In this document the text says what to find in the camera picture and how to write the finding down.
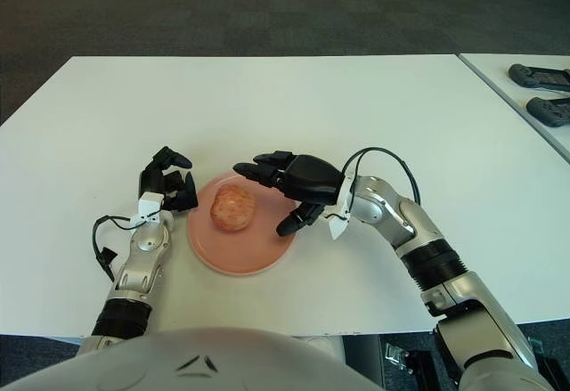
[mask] plate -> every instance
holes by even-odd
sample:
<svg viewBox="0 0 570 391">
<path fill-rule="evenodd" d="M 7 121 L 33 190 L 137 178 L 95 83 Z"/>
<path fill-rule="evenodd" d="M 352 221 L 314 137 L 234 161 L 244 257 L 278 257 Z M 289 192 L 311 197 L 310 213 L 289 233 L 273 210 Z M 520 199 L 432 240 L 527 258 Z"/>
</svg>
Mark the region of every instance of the plate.
<svg viewBox="0 0 570 391">
<path fill-rule="evenodd" d="M 218 189 L 237 184 L 256 198 L 256 211 L 247 228 L 227 232 L 210 218 Z M 188 214 L 188 238 L 196 255 L 209 267 L 230 275 L 260 273 L 275 265 L 295 235 L 280 237 L 275 228 L 293 209 L 295 201 L 236 173 L 224 173 L 198 192 L 199 206 Z"/>
</svg>

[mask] wire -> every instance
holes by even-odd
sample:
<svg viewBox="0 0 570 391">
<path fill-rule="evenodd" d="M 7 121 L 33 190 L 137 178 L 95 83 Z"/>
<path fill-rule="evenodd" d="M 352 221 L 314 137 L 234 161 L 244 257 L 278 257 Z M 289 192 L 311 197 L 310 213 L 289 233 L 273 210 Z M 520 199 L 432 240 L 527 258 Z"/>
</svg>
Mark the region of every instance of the wire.
<svg viewBox="0 0 570 391">
<path fill-rule="evenodd" d="M 371 151 L 378 151 L 378 152 L 382 152 L 382 153 L 386 153 L 387 155 L 391 156 L 392 158 L 394 158 L 396 161 L 398 161 L 398 163 L 402 166 L 403 171 L 405 172 L 405 174 L 408 176 L 408 178 L 410 179 L 410 184 L 411 184 L 411 191 L 413 192 L 413 199 L 416 202 L 416 204 L 421 205 L 421 198 L 419 196 L 419 187 L 418 187 L 418 183 L 416 182 L 415 177 L 413 176 L 413 174 L 411 173 L 410 168 L 408 167 L 408 165 L 400 158 L 398 157 L 395 153 L 393 153 L 392 151 L 389 151 L 388 149 L 385 148 L 378 148 L 378 147 L 370 147 L 370 148 L 364 148 L 364 149 L 360 149 L 359 151 L 355 152 L 353 154 L 353 156 L 351 156 L 345 163 L 345 165 L 342 167 L 342 174 L 344 174 L 346 172 L 346 170 L 348 169 L 348 166 L 350 166 L 350 164 L 358 157 L 358 160 L 356 161 L 356 168 L 354 169 L 354 181 L 351 185 L 351 191 L 352 191 L 352 196 L 350 199 L 350 205 L 348 207 L 348 211 L 352 210 L 353 204 L 354 204 L 354 197 L 356 194 L 356 191 L 354 190 L 354 187 L 356 185 L 356 177 L 358 176 L 358 167 L 360 166 L 360 163 L 362 161 L 362 158 L 364 157 L 364 155 L 366 155 L 368 152 Z"/>
<path fill-rule="evenodd" d="M 160 213 L 160 210 L 155 211 L 154 213 L 150 213 L 149 215 L 147 215 L 147 217 L 154 216 L 157 213 Z M 97 259 L 97 262 L 101 266 L 102 270 L 110 278 L 110 280 L 115 282 L 115 276 L 113 275 L 113 272 L 110 269 L 110 262 L 113 259 L 113 257 L 115 257 L 117 254 L 112 252 L 108 248 L 103 248 L 103 250 L 99 250 L 99 247 L 97 246 L 97 238 L 96 238 L 97 229 L 99 228 L 99 226 L 104 224 L 105 222 L 108 222 L 109 220 L 111 220 L 111 222 L 114 223 L 114 225 L 117 226 L 117 228 L 122 229 L 123 231 L 131 231 L 133 229 L 139 228 L 139 227 L 143 226 L 144 224 L 146 224 L 146 222 L 142 221 L 139 224 L 136 224 L 134 226 L 125 227 L 125 226 L 122 226 L 121 224 L 119 224 L 117 222 L 117 220 L 122 220 L 124 222 L 129 222 L 131 220 L 128 217 L 124 217 L 124 216 L 102 216 L 102 217 L 99 217 L 97 220 L 95 220 L 95 223 L 93 225 L 93 233 L 91 234 L 91 242 L 93 244 L 93 250 L 95 252 L 95 258 Z"/>
</svg>

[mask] game controller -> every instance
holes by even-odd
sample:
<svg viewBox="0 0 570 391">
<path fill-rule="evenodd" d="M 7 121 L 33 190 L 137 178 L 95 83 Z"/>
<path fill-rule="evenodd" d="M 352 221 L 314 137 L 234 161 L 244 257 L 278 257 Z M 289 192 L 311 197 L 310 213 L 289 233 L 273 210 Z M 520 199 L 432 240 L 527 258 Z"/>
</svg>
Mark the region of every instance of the game controller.
<svg viewBox="0 0 570 391">
<path fill-rule="evenodd" d="M 545 126 L 570 124 L 570 98 L 544 100 L 534 97 L 526 104 L 526 110 Z"/>
<path fill-rule="evenodd" d="M 570 70 L 529 68 L 513 64 L 509 77 L 526 88 L 544 88 L 554 91 L 570 91 Z"/>
</svg>

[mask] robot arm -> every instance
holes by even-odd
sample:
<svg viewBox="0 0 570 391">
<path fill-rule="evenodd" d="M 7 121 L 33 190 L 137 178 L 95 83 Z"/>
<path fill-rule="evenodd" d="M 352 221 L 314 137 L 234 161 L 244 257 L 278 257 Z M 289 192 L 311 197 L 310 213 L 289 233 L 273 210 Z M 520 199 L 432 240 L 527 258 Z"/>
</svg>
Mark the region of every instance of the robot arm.
<svg viewBox="0 0 570 391">
<path fill-rule="evenodd" d="M 123 228 L 132 233 L 129 256 L 117 278 L 95 246 L 97 260 L 113 280 L 113 285 L 92 336 L 84 341 L 77 355 L 136 338 L 146 331 L 162 277 L 162 265 L 171 247 L 174 218 L 170 210 L 198 206 L 191 173 L 188 172 L 184 179 L 179 171 L 163 175 L 162 172 L 171 166 L 191 168 L 192 163 L 165 146 L 141 172 L 138 214 L 131 218 L 128 228 Z M 102 217 L 96 225 L 107 218 Z M 112 253 L 108 258 L 112 260 L 114 256 Z"/>
<path fill-rule="evenodd" d="M 351 177 L 321 159 L 277 151 L 254 161 L 257 165 L 241 163 L 234 170 L 302 201 L 280 224 L 279 235 L 312 224 L 325 206 L 347 204 L 341 188 Z M 376 229 L 417 282 L 428 311 L 445 315 L 435 328 L 437 344 L 460 389 L 551 389 L 523 333 L 425 211 L 377 177 L 354 176 L 350 186 L 352 208 L 344 210 L 344 217 L 334 216 L 347 221 L 352 215 Z M 308 215 L 299 211 L 307 203 L 312 207 Z"/>
</svg>

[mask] white table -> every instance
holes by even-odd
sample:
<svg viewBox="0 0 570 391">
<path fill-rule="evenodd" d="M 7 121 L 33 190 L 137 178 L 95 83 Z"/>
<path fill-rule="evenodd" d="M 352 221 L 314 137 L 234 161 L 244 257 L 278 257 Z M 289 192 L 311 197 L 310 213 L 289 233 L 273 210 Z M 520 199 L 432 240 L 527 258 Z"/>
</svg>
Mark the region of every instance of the white table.
<svg viewBox="0 0 570 391">
<path fill-rule="evenodd" d="M 568 69 L 569 56 L 522 54 L 461 54 L 461 59 L 490 87 L 520 114 L 548 143 L 570 162 L 570 126 L 551 128 L 543 125 L 526 111 L 533 97 L 552 100 L 570 96 L 570 93 L 552 93 L 541 89 L 524 88 L 509 78 L 514 63 L 535 68 Z"/>
<path fill-rule="evenodd" d="M 84 336 L 110 287 L 94 219 L 136 208 L 140 170 L 169 145 L 198 187 L 277 149 L 342 166 L 385 146 L 416 175 L 423 205 L 517 322 L 570 316 L 570 167 L 457 57 L 73 58 L 0 127 L 0 333 Z M 363 174 L 410 194 L 393 160 Z M 428 330 L 393 250 L 353 223 L 300 232 L 259 275 L 202 264 L 176 221 L 149 330 L 242 326 L 290 335 Z M 100 243 L 120 253 L 128 232 Z"/>
</svg>

